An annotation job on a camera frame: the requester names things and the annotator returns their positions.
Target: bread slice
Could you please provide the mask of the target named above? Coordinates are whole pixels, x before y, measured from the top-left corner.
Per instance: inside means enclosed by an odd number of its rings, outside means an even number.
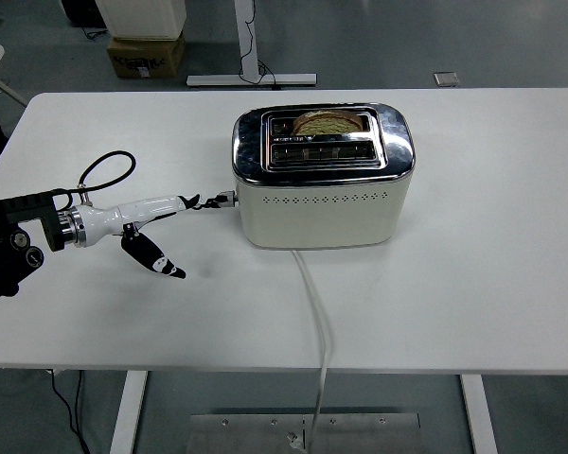
[[[311,111],[293,122],[293,135],[343,134],[362,130],[362,119],[348,111]]]

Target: cardboard box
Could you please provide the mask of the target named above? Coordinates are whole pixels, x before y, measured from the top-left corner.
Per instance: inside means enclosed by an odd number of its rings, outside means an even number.
[[[175,41],[122,41],[112,38],[107,54],[119,78],[173,78],[185,47],[183,33]]]

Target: toaster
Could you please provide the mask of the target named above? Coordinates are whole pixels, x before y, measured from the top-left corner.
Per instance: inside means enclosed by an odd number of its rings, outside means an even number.
[[[301,115],[337,110],[357,115],[361,130],[293,133]],[[396,229],[415,167],[404,117],[377,103],[254,109],[236,122],[232,148],[242,229],[263,248],[385,241]]]

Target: black cable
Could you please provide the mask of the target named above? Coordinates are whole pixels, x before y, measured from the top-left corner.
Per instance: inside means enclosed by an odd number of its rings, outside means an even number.
[[[69,414],[69,428],[70,428],[70,430],[72,432],[74,432],[76,437],[78,437],[78,442],[80,443],[80,448],[82,449],[82,452],[84,454],[91,454],[91,451],[88,448],[88,445],[84,441],[84,438],[82,437],[82,434],[80,432],[80,422],[79,422],[79,419],[78,419],[78,398],[79,398],[79,395],[80,395],[80,385],[82,383],[82,371],[78,371],[78,373],[79,373],[79,375],[78,375],[78,390],[76,392],[76,405],[74,407],[75,415],[76,415],[76,427],[77,428],[74,428],[74,419],[72,417],[72,409],[69,406],[69,403],[59,393],[59,391],[57,391],[57,387],[55,386],[55,371],[53,369],[49,369],[49,371],[50,371],[50,381],[51,381],[51,384],[52,384],[52,387],[53,387],[53,391],[55,392],[55,394],[61,399],[61,401],[67,407],[67,413]]]
[[[74,202],[74,200],[72,198],[72,194],[82,194],[84,192],[92,192],[92,191],[99,191],[100,189],[105,189],[106,187],[113,186],[114,184],[120,183],[122,180],[128,178],[134,172],[134,168],[136,167],[136,159],[134,159],[134,156],[132,156],[128,151],[123,151],[121,149],[118,149],[116,151],[110,151],[109,153],[105,153],[103,156],[96,159],[91,165],[89,165],[86,168],[86,170],[84,170],[82,172],[82,175],[80,176],[80,179],[79,179],[79,184],[84,184],[84,180],[86,179],[88,174],[95,167],[97,167],[99,164],[101,164],[106,159],[111,158],[112,156],[126,156],[127,158],[129,158],[131,160],[131,166],[122,175],[120,175],[117,178],[114,178],[113,180],[111,180],[107,183],[98,184],[96,186],[89,186],[89,187],[78,187],[76,189],[63,189],[63,188],[53,189],[52,191],[50,191],[50,193],[52,194],[53,197],[55,197],[55,196],[67,196],[67,198],[68,198],[67,205],[65,205],[64,208],[62,208],[59,211],[66,210],[67,208],[69,208],[72,205],[72,203]]]
[[[87,40],[94,41],[101,35],[107,33],[107,30],[98,30],[98,31],[86,31],[86,28],[82,27],[82,31],[84,32],[84,36]]]
[[[133,173],[134,168],[136,167],[136,160],[134,159],[134,156],[132,156],[128,151],[123,151],[121,149],[118,149],[116,151],[110,151],[109,153],[105,153],[103,156],[101,156],[100,158],[95,160],[91,165],[89,165],[86,168],[86,170],[84,170],[82,172],[82,175],[80,176],[78,184],[84,184],[84,180],[86,179],[88,174],[91,173],[91,171],[95,167],[97,167],[99,164],[101,164],[106,159],[111,158],[112,156],[117,156],[117,155],[126,156],[131,160],[131,166],[129,167],[129,169],[126,172],[124,172],[122,175],[120,175],[119,177],[111,180],[110,182],[107,182],[107,183],[104,183],[104,184],[99,184],[97,186],[85,187],[84,189],[80,189],[79,193],[80,192],[99,191],[100,189],[105,189],[106,187],[113,186],[114,184],[120,183],[122,180],[128,178],[128,176]]]
[[[251,80],[245,79],[242,74],[243,74],[243,69],[242,69],[242,61],[248,57],[252,51],[253,51],[253,43],[255,42],[255,35],[253,35],[253,32],[250,28],[250,25],[255,21],[255,17],[257,16],[257,5],[255,4],[255,0],[253,0],[253,17],[250,21],[244,21],[244,23],[246,24],[246,28],[248,28],[248,34],[250,35],[250,48],[248,49],[248,52],[246,52],[244,55],[242,55],[240,57],[240,70],[238,71],[238,77],[240,79],[242,79],[244,82],[247,83],[251,83],[253,85],[259,85],[261,83],[261,81],[263,80],[263,78],[267,75],[267,73],[269,72],[272,77],[274,78],[274,87],[276,86],[275,83],[275,74],[272,72],[271,69],[269,69],[267,67],[267,65],[265,63],[263,63],[261,60],[257,60],[258,63],[258,73],[260,74],[260,79],[256,82],[253,82]]]

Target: metal floor plate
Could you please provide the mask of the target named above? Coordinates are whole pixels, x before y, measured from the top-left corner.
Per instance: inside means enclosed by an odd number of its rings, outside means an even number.
[[[309,414],[202,414],[191,416],[187,454],[299,452],[311,432]],[[311,454],[419,454],[416,413],[321,414]]]

